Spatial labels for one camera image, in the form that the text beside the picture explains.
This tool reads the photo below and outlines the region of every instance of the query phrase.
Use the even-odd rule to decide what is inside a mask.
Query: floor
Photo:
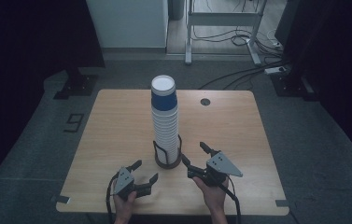
[[[194,2],[194,12],[255,12],[259,9],[263,1],[243,1],[243,0],[191,0]],[[262,21],[258,33],[258,39],[263,44],[272,46],[271,39],[275,38],[275,29],[280,21],[287,0],[267,1],[263,12]],[[167,53],[168,54],[183,54],[185,53],[185,41],[187,36],[186,13],[179,21],[169,21],[168,38],[167,38]],[[198,39],[196,36],[205,37],[212,35],[220,35],[235,30],[251,31],[252,27],[231,27],[231,26],[196,26],[195,33],[192,32],[192,38]],[[223,40],[235,35],[235,32],[230,32],[210,40]],[[237,38],[234,41],[236,44],[245,43],[244,40]],[[243,46],[236,46],[231,40],[221,42],[207,42],[201,40],[192,40],[192,53],[202,54],[231,54],[243,55],[248,54],[248,49]]]

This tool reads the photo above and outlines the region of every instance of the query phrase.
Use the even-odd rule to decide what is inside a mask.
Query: hand
[[[125,202],[120,196],[114,195],[114,204],[115,209],[117,210],[115,224],[127,224],[129,222],[129,219],[132,216],[133,204],[136,196],[136,191],[131,192],[128,196],[127,201]]]
[[[227,223],[224,211],[226,193],[219,187],[208,187],[199,177],[195,176],[192,179],[203,193],[204,202],[210,210],[213,224]],[[226,177],[226,180],[222,184],[227,188],[229,178]]]

